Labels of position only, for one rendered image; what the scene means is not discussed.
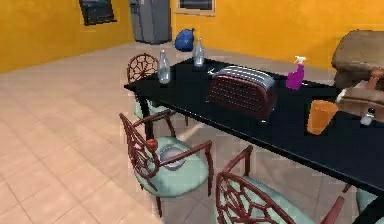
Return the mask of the black dining table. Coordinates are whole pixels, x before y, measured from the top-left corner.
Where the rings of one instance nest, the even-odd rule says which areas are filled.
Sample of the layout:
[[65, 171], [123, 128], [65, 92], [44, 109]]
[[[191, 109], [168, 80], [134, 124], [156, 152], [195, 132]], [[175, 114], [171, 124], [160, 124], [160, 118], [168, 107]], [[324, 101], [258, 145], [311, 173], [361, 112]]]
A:
[[171, 67], [172, 80], [162, 86], [157, 76], [126, 84], [135, 93], [144, 115], [153, 100], [183, 115], [241, 138], [376, 196], [353, 224], [374, 224], [384, 216], [384, 124], [360, 125], [360, 118], [338, 112], [323, 132], [306, 131], [311, 101], [338, 95], [333, 86], [306, 81], [299, 90], [285, 87], [285, 77], [275, 74], [277, 103], [267, 121], [207, 100], [208, 71], [225, 67], [208, 59], [197, 68], [187, 59]]

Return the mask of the brown bread loaf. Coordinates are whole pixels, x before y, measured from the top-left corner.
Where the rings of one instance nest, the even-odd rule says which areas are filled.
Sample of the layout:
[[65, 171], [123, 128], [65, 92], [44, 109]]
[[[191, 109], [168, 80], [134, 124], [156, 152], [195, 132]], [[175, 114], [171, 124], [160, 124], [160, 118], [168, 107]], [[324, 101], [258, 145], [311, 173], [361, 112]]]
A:
[[372, 70], [384, 70], [384, 31], [350, 31], [338, 44], [331, 64], [336, 70], [334, 85], [338, 88], [368, 81]]

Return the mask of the orange cup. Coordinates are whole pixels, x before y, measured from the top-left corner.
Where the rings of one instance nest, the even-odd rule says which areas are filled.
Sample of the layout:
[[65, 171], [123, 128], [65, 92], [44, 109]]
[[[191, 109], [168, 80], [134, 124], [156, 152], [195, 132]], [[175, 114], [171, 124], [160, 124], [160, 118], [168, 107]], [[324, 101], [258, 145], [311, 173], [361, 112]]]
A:
[[307, 131], [314, 135], [320, 135], [337, 112], [338, 106], [335, 103], [313, 100], [308, 115]]

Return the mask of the dark framed window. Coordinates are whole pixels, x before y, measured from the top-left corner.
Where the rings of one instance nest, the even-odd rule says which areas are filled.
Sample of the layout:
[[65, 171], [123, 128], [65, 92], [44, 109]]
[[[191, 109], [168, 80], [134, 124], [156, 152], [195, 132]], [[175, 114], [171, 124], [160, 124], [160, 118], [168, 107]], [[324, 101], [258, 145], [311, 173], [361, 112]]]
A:
[[79, 0], [85, 26], [116, 22], [111, 0]]

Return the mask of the white salt shaker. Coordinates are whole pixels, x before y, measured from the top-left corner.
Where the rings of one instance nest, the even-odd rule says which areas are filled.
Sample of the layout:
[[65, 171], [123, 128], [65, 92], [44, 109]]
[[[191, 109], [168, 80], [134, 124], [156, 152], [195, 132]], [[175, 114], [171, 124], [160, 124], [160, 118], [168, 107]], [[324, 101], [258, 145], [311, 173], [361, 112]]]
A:
[[360, 124], [369, 126], [375, 118], [375, 112], [376, 110], [374, 108], [369, 108], [367, 112], [361, 117]]

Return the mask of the grey bowl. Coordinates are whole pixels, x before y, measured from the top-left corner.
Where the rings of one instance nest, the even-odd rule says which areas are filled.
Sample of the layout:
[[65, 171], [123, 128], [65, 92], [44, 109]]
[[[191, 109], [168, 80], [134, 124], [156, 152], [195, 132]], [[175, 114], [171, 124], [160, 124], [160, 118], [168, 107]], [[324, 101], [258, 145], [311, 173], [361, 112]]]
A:
[[[168, 146], [164, 150], [162, 150], [159, 154], [159, 159], [161, 162], [166, 162], [171, 160], [173, 157], [178, 156], [183, 152], [182, 149], [176, 146]], [[172, 163], [165, 164], [164, 167], [170, 171], [176, 171], [181, 168], [185, 163], [184, 159], [175, 160]]]

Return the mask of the red chair green cushion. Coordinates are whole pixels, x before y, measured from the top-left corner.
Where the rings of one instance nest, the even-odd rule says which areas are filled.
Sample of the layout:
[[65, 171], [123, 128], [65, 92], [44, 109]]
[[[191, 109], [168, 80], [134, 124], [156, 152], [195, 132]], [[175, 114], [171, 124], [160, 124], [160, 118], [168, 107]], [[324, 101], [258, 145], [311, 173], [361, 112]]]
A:
[[249, 145], [216, 176], [217, 224], [316, 224], [294, 203], [251, 178]]
[[[138, 81], [153, 73], [158, 72], [158, 63], [159, 63], [159, 60], [148, 53], [143, 53], [143, 54], [134, 56], [130, 60], [127, 68], [128, 84], [131, 84], [134, 81]], [[155, 102], [153, 101], [147, 100], [147, 103], [148, 103], [150, 115], [158, 112], [162, 112], [168, 109], [164, 106], [155, 104]], [[143, 118], [141, 106], [137, 99], [136, 99], [134, 114], [138, 118]]]
[[[171, 110], [165, 110], [139, 119], [132, 123], [123, 113], [119, 117], [127, 137], [127, 154], [132, 164], [134, 175], [142, 189], [156, 197], [159, 216], [162, 216], [161, 199], [176, 198], [188, 194], [204, 183], [207, 183], [208, 195], [212, 193], [213, 159], [211, 154], [212, 141], [207, 140], [197, 146], [189, 147], [176, 137], [170, 117]], [[152, 151], [147, 140], [137, 128], [146, 122], [164, 120], [170, 131], [169, 136], [150, 137], [156, 139], [158, 148]], [[159, 154], [168, 146], [176, 146], [183, 150], [171, 160], [161, 162]], [[184, 159], [184, 165], [176, 171], [170, 171], [165, 164]]]
[[[372, 194], [371, 192], [358, 188], [356, 191], [356, 203], [358, 212], [362, 213], [363, 210], [376, 198], [376, 194]], [[384, 224], [384, 216], [376, 221], [375, 224]]]

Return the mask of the clear glass bottle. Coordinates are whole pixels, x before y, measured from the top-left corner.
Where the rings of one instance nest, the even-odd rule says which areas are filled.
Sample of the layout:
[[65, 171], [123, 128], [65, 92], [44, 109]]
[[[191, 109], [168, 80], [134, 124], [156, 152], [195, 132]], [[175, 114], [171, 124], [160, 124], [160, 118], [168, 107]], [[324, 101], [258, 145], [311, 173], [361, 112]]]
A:
[[193, 60], [195, 67], [202, 67], [204, 65], [204, 48], [202, 45], [202, 39], [199, 38], [194, 46]]
[[170, 64], [164, 50], [160, 51], [158, 79], [161, 84], [168, 84], [171, 80]]

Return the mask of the grey fridge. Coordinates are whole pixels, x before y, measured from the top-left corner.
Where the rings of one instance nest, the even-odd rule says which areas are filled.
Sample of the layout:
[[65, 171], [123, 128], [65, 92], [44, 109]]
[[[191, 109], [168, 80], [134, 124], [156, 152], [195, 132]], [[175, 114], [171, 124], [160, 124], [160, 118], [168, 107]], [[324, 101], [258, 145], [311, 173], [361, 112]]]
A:
[[136, 42], [160, 45], [172, 39], [170, 0], [129, 0]]

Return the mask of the wood framed window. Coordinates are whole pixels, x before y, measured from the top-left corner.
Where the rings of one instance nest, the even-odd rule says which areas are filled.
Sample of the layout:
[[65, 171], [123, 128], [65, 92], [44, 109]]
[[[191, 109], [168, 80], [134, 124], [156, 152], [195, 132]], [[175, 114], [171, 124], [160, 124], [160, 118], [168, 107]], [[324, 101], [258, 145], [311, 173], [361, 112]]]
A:
[[185, 15], [215, 15], [215, 0], [176, 0], [175, 12]]

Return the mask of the dark red toaster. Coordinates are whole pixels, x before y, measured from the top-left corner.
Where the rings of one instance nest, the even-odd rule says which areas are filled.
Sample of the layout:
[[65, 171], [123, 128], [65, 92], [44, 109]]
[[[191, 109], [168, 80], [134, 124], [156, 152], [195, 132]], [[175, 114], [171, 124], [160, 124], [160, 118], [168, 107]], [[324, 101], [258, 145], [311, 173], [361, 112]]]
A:
[[262, 71], [226, 66], [208, 71], [207, 100], [267, 120], [276, 104], [275, 80]]

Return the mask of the purple spray bottle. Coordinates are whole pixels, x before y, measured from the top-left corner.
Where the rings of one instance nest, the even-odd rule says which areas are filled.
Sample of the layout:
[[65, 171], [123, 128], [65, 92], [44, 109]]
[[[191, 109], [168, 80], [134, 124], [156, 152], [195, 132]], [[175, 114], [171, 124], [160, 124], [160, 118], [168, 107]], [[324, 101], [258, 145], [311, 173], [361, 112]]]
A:
[[304, 56], [296, 56], [295, 63], [297, 68], [295, 71], [290, 72], [286, 79], [286, 87], [293, 90], [298, 90], [304, 79], [304, 62], [306, 58]]

